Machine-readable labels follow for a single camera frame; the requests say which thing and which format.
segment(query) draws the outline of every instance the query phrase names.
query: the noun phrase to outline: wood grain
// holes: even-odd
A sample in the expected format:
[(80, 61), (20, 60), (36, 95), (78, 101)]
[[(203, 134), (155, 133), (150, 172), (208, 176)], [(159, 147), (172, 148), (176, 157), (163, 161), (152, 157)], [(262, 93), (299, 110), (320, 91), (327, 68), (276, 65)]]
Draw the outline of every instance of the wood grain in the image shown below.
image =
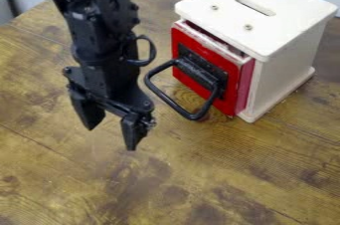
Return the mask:
[[(176, 1), (136, 0), (154, 66), (171, 56)], [(151, 95), (159, 126), (134, 153), (115, 116), (88, 132), (74, 113), (60, 73), (71, 40), (52, 2), (22, 15), (0, 29), (0, 224), (338, 225), (339, 36), (335, 20), (319, 76), (256, 124), (218, 110), (187, 121)], [(156, 83), (190, 109), (202, 103), (171, 72)]]

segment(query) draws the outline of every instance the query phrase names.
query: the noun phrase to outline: slot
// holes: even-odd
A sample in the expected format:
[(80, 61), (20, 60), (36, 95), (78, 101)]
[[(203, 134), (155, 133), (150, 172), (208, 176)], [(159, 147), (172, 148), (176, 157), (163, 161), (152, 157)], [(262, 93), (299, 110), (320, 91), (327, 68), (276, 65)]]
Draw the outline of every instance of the slot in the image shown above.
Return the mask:
[(276, 13), (270, 10), (268, 8), (258, 5), (255, 2), (252, 2), (251, 0), (235, 0), (238, 3), (240, 3), (243, 6), (248, 7), (250, 9), (252, 9), (254, 11), (256, 11), (258, 13), (271, 17), (275, 16)]

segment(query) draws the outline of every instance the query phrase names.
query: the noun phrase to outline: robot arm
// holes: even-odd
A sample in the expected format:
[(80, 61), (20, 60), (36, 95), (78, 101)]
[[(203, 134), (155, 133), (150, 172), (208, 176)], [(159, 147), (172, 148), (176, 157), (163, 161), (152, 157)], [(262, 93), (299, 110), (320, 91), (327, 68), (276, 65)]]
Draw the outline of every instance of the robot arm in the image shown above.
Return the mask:
[[(136, 150), (156, 125), (155, 105), (142, 91), (140, 67), (156, 57), (156, 47), (136, 36), (139, 6), (131, 0), (54, 0), (72, 34), (74, 58), (80, 67), (64, 69), (74, 108), (84, 126), (94, 129), (106, 112), (123, 118), (128, 150)], [(139, 59), (139, 40), (151, 44), (151, 56)]]

